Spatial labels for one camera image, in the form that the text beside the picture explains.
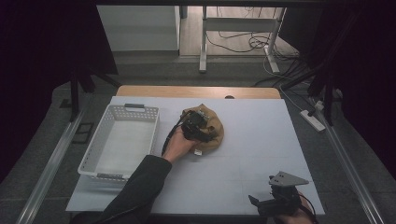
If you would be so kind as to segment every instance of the gray floor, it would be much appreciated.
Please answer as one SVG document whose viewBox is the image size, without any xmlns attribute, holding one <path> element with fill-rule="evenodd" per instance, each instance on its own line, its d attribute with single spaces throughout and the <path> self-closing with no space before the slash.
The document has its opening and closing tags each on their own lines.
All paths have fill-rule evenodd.
<svg viewBox="0 0 396 224">
<path fill-rule="evenodd" d="M 166 53 L 143 55 L 141 61 L 134 61 L 134 57 L 136 56 L 116 55 L 120 75 L 113 77 L 122 84 L 250 87 L 265 77 L 271 77 L 262 68 L 262 58 L 212 57 L 208 61 L 207 73 L 202 75 L 198 72 L 198 59 L 194 57 L 183 58 Z M 283 72 L 289 65 L 290 62 L 279 62 Z M 93 78 L 97 88 L 82 123 L 91 124 L 94 129 L 111 96 L 115 95 L 116 88 L 101 79 Z M 272 82 L 263 82 L 260 87 L 271 86 Z M 305 84 L 300 84 L 293 90 L 304 95 L 306 87 Z M 287 94 L 298 106 L 309 108 L 301 97 L 290 91 Z M 52 105 L 45 120 L 21 159 L 1 184 L 0 223 L 15 223 L 18 218 L 67 125 L 70 108 L 60 106 L 64 99 L 69 98 L 67 84 L 54 90 Z M 317 133 L 298 115 L 299 110 L 294 105 L 289 101 L 286 103 L 325 208 L 326 215 L 318 218 L 320 223 L 369 223 L 326 134 Z M 339 108 L 339 103 L 334 103 L 335 128 L 386 223 L 396 223 L 393 211 L 396 204 L 396 182 L 344 119 Z M 77 168 L 91 136 L 85 133 L 75 135 L 75 142 L 67 149 L 34 223 L 68 223 L 71 216 L 64 209 L 77 183 Z"/>
</svg>

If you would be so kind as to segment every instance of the basket handle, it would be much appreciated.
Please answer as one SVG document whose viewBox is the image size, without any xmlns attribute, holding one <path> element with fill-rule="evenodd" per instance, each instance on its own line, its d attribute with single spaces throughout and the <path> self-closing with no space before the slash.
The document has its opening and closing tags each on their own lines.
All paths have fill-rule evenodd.
<svg viewBox="0 0 396 224">
<path fill-rule="evenodd" d="M 125 104 L 126 111 L 133 111 L 133 112 L 146 112 L 145 105 L 138 105 L 138 104 Z"/>
</svg>

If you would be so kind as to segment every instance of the power strip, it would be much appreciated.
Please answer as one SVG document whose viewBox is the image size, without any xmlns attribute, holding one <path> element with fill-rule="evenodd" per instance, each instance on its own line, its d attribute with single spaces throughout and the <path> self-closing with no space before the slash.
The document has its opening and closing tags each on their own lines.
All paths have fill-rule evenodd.
<svg viewBox="0 0 396 224">
<path fill-rule="evenodd" d="M 314 116 L 308 116 L 308 111 L 307 110 L 303 110 L 302 112 L 300 112 L 300 115 L 306 121 L 308 121 L 308 123 L 310 123 L 312 125 L 312 127 L 314 127 L 314 129 L 317 130 L 317 132 L 321 133 L 321 132 L 323 132 L 326 129 L 323 126 L 323 124 L 321 124 L 320 121 L 317 120 L 317 118 L 315 118 Z"/>
</svg>

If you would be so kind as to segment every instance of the black cloth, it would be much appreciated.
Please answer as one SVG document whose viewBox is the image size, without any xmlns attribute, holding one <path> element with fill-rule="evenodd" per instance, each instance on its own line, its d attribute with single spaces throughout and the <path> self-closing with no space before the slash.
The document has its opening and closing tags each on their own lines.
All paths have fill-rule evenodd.
<svg viewBox="0 0 396 224">
<path fill-rule="evenodd" d="M 171 169 L 169 161 L 147 155 L 100 216 L 99 223 L 145 223 Z"/>
</svg>

